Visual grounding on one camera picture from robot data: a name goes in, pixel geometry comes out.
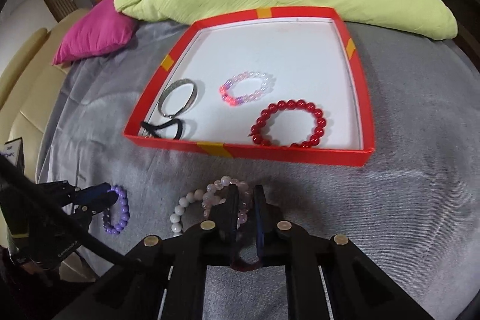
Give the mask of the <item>silver metal bangle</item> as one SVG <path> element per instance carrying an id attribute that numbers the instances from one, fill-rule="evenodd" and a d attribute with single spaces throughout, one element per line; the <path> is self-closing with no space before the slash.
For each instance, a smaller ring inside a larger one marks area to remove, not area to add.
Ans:
<path id="1" fill-rule="evenodd" d="M 160 93 L 157 110 L 165 118 L 176 118 L 193 106 L 197 96 L 198 87 L 193 80 L 176 80 Z"/>

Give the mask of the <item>grey bed blanket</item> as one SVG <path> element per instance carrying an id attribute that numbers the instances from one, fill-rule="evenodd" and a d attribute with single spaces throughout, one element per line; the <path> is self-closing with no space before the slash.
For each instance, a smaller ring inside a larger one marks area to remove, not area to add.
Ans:
<path id="1" fill-rule="evenodd" d="M 181 196 L 223 175 L 262 184 L 312 235 L 347 235 L 435 319 L 455 319 L 479 292 L 479 72 L 450 40 L 350 23 L 373 106 L 376 149 L 360 168 L 142 148 L 124 126 L 161 59 L 185 31 L 143 23 L 117 54 L 74 65 L 50 116 L 36 178 L 81 188 L 120 184 L 126 231 L 92 235 L 126 253 L 171 235 Z"/>

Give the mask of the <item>cream leather sofa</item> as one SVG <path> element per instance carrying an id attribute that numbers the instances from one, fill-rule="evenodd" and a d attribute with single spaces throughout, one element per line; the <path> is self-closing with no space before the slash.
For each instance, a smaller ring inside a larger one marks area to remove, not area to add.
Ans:
<path id="1" fill-rule="evenodd" d="M 32 180 L 46 126 L 70 68 L 52 61 L 68 30 L 86 14 L 86 9 L 78 9 L 52 29 L 38 29 L 1 74 L 1 142 L 23 140 L 25 174 Z"/>

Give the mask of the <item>magenta pillow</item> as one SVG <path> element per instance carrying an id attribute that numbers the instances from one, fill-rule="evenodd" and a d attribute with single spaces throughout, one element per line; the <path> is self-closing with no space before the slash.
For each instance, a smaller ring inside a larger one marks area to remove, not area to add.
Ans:
<path id="1" fill-rule="evenodd" d="M 116 11 L 114 0 L 103 0 L 75 22 L 65 34 L 53 65 L 110 54 L 125 47 L 138 21 Z"/>

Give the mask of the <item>red gift box lid tray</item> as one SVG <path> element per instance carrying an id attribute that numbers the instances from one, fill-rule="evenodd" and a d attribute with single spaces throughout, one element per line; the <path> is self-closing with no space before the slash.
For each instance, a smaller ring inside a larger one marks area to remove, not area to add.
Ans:
<path id="1" fill-rule="evenodd" d="M 124 135 L 156 149 L 363 166 L 374 121 L 359 56 L 329 7 L 272 7 L 195 22 L 164 56 Z M 179 79 L 198 87 L 176 118 L 157 110 Z"/>

